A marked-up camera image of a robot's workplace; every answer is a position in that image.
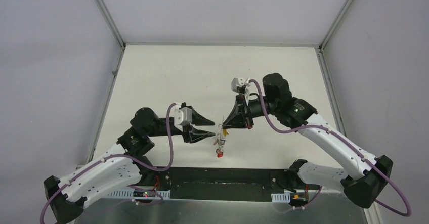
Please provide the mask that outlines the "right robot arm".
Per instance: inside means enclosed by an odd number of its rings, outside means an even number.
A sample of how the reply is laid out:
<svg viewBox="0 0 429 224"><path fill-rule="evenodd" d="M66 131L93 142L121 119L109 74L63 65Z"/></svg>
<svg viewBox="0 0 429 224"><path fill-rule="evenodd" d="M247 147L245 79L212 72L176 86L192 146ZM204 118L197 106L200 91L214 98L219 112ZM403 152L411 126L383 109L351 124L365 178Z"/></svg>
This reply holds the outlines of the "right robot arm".
<svg viewBox="0 0 429 224"><path fill-rule="evenodd" d="M284 188L295 191L303 185L318 185L343 192L362 208L369 208L387 185L393 163L387 156L376 157L363 150L330 124L316 108L292 95L289 84L278 73L264 76L264 95L250 98L249 79L234 78L234 108L223 122L223 129L251 129L254 119L273 115L280 124L311 140L340 164L340 168L321 166L298 159L286 169Z"/></svg>

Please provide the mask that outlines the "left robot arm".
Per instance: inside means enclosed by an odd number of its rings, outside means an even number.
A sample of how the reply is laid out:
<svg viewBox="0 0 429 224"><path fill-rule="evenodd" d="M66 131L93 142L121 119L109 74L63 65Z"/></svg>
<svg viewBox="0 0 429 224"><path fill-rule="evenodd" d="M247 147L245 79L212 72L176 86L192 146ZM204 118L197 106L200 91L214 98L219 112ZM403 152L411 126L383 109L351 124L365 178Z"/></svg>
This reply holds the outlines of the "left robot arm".
<svg viewBox="0 0 429 224"><path fill-rule="evenodd" d="M101 156L63 177L50 176L44 180L47 199L39 221L51 209L57 223L70 223L101 197L117 188L140 183L148 186L155 172L168 171L174 160L173 136L182 136L185 143L196 143L215 136L215 133L197 129L214 126L186 103L172 103L165 117L159 117L151 108L137 110L130 128ZM153 166L145 156L153 147L152 137L166 136L169 144L169 162L165 167Z"/></svg>

